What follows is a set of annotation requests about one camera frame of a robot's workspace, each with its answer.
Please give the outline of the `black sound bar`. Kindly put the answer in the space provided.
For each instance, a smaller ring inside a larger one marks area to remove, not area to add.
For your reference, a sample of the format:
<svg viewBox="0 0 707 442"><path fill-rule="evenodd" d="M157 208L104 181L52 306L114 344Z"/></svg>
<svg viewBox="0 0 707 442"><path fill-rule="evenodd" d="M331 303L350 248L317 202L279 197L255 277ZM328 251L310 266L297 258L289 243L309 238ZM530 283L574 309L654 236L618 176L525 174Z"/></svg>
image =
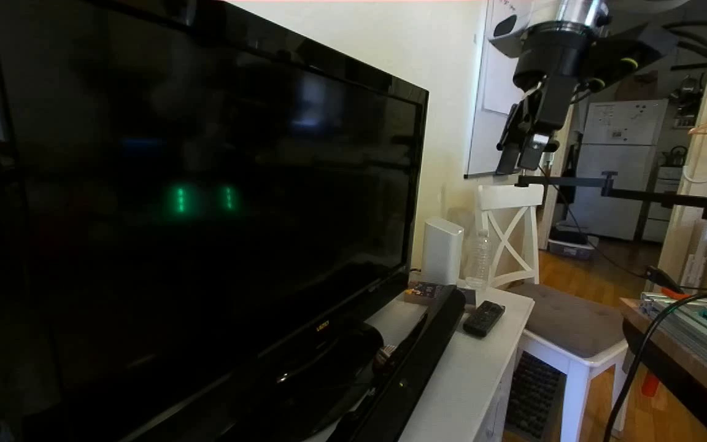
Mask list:
<svg viewBox="0 0 707 442"><path fill-rule="evenodd" d="M457 329L466 298L445 285L396 347L364 400L346 413L326 442L398 442Z"/></svg>

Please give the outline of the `clear plastic water bottle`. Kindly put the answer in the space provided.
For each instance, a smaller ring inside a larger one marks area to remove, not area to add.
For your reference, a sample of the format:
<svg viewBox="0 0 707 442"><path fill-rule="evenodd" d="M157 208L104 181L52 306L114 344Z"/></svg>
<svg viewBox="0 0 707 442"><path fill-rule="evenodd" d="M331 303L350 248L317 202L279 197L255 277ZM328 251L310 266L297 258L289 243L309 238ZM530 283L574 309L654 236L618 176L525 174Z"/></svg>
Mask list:
<svg viewBox="0 0 707 442"><path fill-rule="evenodd" d="M477 232L471 235L464 266L464 280L469 288L487 288L491 262L489 234Z"/></svg>

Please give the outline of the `white refrigerator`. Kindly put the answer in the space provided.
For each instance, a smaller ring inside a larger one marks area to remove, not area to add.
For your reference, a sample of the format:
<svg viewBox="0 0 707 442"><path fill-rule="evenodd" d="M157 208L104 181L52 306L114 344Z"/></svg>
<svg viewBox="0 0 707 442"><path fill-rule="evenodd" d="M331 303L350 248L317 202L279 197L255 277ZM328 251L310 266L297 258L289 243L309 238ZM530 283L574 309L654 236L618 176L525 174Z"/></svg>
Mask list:
<svg viewBox="0 0 707 442"><path fill-rule="evenodd" d="M577 176L602 179L614 173L614 188L645 191L667 106L666 99L589 104ZM642 206L642 201L602 196L600 188L578 187L570 209L587 234L632 241Z"/></svg>

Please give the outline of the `black remote control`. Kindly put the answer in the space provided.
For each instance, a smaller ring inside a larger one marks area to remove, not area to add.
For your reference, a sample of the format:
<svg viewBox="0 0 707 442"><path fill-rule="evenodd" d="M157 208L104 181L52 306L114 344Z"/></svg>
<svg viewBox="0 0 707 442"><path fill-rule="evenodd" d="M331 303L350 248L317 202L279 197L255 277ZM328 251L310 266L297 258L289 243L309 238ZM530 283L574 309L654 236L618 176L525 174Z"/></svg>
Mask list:
<svg viewBox="0 0 707 442"><path fill-rule="evenodd" d="M463 331L475 338L485 338L499 322L505 310L505 306L484 300L463 322Z"/></svg>

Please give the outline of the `black mesh basket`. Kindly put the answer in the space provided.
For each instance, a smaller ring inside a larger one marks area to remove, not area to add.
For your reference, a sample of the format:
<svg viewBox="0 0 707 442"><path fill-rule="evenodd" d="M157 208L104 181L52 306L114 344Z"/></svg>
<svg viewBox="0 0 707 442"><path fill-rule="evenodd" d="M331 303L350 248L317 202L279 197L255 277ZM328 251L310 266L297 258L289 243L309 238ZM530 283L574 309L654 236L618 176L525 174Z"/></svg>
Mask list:
<svg viewBox="0 0 707 442"><path fill-rule="evenodd" d="M566 375L523 352L512 376L505 430L528 442L552 442L565 389Z"/></svg>

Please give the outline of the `black flat screen television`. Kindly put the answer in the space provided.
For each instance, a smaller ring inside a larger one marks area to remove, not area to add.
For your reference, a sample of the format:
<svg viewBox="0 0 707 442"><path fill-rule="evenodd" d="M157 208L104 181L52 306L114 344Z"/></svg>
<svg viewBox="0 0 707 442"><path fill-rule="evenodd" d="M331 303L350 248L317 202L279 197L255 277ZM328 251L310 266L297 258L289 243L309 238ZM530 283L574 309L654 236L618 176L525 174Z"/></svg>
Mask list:
<svg viewBox="0 0 707 442"><path fill-rule="evenodd" d="M221 0L0 0L0 442L325 436L429 98Z"/></svg>

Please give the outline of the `grey seat cushion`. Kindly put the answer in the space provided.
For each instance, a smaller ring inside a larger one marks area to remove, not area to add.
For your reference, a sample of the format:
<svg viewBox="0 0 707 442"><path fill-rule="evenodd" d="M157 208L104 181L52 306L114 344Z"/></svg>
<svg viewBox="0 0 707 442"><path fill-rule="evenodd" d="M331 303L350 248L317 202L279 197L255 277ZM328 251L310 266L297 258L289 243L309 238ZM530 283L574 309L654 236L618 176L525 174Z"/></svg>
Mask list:
<svg viewBox="0 0 707 442"><path fill-rule="evenodd" d="M527 330L581 358L594 357L623 341L621 315L612 308L541 284L507 289L534 301Z"/></svg>

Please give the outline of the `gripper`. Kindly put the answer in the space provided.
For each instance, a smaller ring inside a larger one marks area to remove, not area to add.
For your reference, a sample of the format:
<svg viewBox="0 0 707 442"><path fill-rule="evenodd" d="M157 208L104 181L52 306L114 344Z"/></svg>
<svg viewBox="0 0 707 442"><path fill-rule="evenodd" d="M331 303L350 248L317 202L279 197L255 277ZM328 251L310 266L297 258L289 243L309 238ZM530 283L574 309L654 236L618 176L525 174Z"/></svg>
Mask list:
<svg viewBox="0 0 707 442"><path fill-rule="evenodd" d="M496 174L536 171L542 156L558 149L556 134L592 41L591 31L574 23L541 23L525 35L512 81L527 97L511 106L496 144Z"/></svg>

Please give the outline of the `white router box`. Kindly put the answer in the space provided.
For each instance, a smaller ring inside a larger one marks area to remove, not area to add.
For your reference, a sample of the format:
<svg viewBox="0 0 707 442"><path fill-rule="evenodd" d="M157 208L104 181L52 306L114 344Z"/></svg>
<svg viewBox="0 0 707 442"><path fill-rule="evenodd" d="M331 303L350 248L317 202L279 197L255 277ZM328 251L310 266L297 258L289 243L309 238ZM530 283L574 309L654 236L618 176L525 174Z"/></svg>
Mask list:
<svg viewBox="0 0 707 442"><path fill-rule="evenodd" d="M421 280L450 285L457 283L463 251L464 229L440 217L425 221Z"/></svg>

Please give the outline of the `white wooden chair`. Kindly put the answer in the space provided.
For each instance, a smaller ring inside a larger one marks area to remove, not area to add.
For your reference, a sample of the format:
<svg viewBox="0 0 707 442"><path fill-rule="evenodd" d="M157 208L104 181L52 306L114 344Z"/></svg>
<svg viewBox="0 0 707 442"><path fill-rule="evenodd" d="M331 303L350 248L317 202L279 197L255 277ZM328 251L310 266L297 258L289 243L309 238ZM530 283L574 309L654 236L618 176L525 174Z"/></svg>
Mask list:
<svg viewBox="0 0 707 442"><path fill-rule="evenodd" d="M510 185L480 185L475 193L477 232L487 232L496 241L490 253L488 288L507 291L516 285L541 284L539 281L538 221L536 208L543 202L544 188ZM561 442L579 442L587 394L591 381L606 370L614 370L612 401L625 386L625 359L628 344L623 341L604 352L581 358L539 338L527 330L522 332L518 356L523 352L541 359L566 375L560 426Z"/></svg>

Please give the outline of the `whiteboard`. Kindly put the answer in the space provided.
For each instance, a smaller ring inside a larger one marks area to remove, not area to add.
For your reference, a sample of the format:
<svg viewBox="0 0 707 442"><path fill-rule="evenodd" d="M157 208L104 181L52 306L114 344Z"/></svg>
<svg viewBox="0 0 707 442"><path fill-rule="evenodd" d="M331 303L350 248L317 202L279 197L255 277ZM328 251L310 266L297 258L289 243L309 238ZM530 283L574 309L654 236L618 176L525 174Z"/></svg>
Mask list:
<svg viewBox="0 0 707 442"><path fill-rule="evenodd" d="M489 42L489 38L493 36L495 25L511 14L516 14L520 19L525 18L532 3L533 0L481 2L481 30L475 37L479 61L475 68L473 126L469 137L466 179L495 173L501 155L496 150L496 144L500 140L509 109L523 98L523 91L512 82L517 60L500 53Z"/></svg>

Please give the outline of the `small card box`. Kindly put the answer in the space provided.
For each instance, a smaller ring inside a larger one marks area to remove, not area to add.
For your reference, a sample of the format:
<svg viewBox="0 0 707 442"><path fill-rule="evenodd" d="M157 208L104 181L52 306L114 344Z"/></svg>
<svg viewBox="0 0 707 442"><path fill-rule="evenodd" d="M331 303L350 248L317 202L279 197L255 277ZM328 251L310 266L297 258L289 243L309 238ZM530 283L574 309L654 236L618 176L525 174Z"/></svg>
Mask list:
<svg viewBox="0 0 707 442"><path fill-rule="evenodd" d="M409 304L431 305L435 299L441 296L444 288L443 284L435 284L421 281L410 281L407 288L402 292L401 299Z"/></svg>

